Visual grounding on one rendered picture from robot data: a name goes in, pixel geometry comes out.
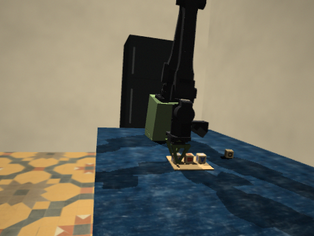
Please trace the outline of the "beige mat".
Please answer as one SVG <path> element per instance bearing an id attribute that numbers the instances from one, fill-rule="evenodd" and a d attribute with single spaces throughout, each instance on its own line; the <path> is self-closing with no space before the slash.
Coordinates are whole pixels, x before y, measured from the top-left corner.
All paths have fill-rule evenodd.
<path id="1" fill-rule="evenodd" d="M 175 171 L 206 171 L 206 170 L 214 170 L 208 163 L 198 163 L 196 161 L 196 156 L 194 158 L 193 164 L 186 164 L 184 159 L 181 164 L 174 164 L 171 161 L 171 156 L 166 156 L 170 164 L 172 165 Z"/>

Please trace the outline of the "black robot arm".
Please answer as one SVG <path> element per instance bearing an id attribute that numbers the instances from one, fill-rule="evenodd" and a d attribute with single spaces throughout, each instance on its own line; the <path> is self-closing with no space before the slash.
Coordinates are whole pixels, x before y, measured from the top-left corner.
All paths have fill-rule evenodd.
<path id="1" fill-rule="evenodd" d="M 193 70 L 197 12 L 205 8 L 206 1 L 176 0 L 180 9 L 171 55 L 164 63 L 164 73 L 162 69 L 163 89 L 160 94 L 155 94 L 160 102 L 178 102 L 178 105 L 172 105 L 171 118 L 182 123 L 181 136 L 190 136 L 193 131 L 203 138 L 208 132 L 209 122 L 193 120 L 195 112 L 192 108 L 197 97 Z"/>

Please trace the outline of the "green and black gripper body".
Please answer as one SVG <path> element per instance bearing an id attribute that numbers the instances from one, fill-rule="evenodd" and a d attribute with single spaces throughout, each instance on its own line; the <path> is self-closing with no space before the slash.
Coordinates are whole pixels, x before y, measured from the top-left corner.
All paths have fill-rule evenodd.
<path id="1" fill-rule="evenodd" d="M 190 136 L 181 136 L 182 123 L 176 119 L 171 119 L 171 130 L 170 132 L 166 132 L 167 140 L 172 145 L 185 145 L 188 141 L 191 141 Z M 179 141 L 181 142 L 176 142 Z"/>

